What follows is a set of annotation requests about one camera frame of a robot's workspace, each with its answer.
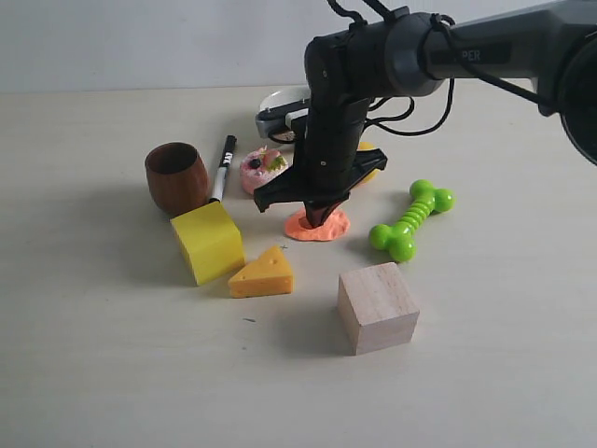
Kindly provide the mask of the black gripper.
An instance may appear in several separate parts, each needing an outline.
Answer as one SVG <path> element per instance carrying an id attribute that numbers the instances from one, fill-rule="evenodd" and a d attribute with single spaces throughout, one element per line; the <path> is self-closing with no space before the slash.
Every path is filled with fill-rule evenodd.
<path id="1" fill-rule="evenodd" d="M 383 170 L 387 157 L 380 149 L 357 150 L 369 104 L 367 97 L 335 106 L 311 104 L 292 166 L 254 191 L 257 209 L 265 212 L 277 203 L 303 203 L 307 223 L 316 229 L 365 176 Z"/>

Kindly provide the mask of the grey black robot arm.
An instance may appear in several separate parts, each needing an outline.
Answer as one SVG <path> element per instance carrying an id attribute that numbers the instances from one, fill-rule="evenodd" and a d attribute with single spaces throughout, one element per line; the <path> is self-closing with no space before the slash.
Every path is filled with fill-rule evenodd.
<path id="1" fill-rule="evenodd" d="M 314 227 L 386 156 L 358 144 L 376 99 L 425 97 L 475 78 L 559 115 L 581 155 L 596 158 L 596 5 L 555 1 L 464 23 L 372 2 L 380 20 L 336 8 L 348 29 L 314 38 L 304 53 L 310 98 L 290 168 L 255 190 L 260 211 L 301 202 Z"/>

